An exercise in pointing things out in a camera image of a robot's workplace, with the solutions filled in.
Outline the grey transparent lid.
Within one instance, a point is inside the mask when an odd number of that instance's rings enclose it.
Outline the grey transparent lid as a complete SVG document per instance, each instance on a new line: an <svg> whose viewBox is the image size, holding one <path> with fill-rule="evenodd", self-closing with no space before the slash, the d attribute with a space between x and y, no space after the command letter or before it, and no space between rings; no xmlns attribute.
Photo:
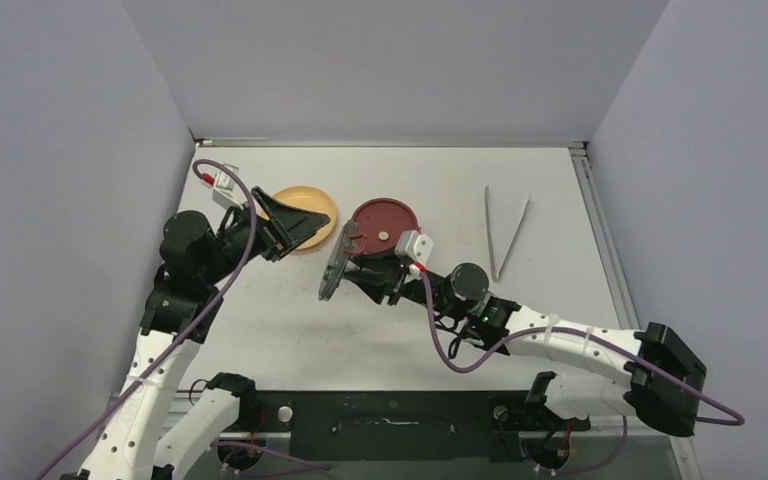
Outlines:
<svg viewBox="0 0 768 480"><path fill-rule="evenodd" d="M320 301L329 301L332 298L340 285L349 259L363 254L365 247L366 235L359 230L354 220L348 220L337 237L323 271L318 290Z"/></svg>

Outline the red round lid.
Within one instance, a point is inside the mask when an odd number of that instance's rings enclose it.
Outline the red round lid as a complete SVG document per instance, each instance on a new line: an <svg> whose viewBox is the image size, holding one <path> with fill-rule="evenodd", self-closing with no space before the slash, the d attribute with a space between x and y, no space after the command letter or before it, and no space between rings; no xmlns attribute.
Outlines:
<svg viewBox="0 0 768 480"><path fill-rule="evenodd" d="M365 254L395 247L404 231L421 231L413 210L393 198L375 198L364 202L355 210L352 220L357 225L357 233L365 237Z"/></svg>

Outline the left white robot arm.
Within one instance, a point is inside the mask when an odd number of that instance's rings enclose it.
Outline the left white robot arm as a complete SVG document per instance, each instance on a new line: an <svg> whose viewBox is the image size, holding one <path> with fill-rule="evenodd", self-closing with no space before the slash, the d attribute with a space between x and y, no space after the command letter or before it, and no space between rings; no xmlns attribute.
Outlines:
<svg viewBox="0 0 768 480"><path fill-rule="evenodd" d="M254 381L218 373L172 429L164 428L179 384L205 343L224 295L242 265L260 256L276 262L325 228L324 213L292 207L251 191L255 206L227 208L219 229L186 210L164 225L162 264L145 303L131 367L75 479L182 479L212 441L230 427L249 428L258 403Z"/></svg>

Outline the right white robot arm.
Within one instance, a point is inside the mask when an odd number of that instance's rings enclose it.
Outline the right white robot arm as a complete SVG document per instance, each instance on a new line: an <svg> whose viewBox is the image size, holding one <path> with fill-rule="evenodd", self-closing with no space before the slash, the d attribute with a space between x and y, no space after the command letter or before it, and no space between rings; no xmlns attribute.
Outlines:
<svg viewBox="0 0 768 480"><path fill-rule="evenodd" d="M351 262L342 279L378 304L408 300L429 308L433 327L452 319L455 342L482 349L479 364L499 353L574 368L536 375L524 403L533 425L623 415L670 436L693 435L707 368L670 327L608 329L543 314L494 295L487 273L474 263L441 276L393 255Z"/></svg>

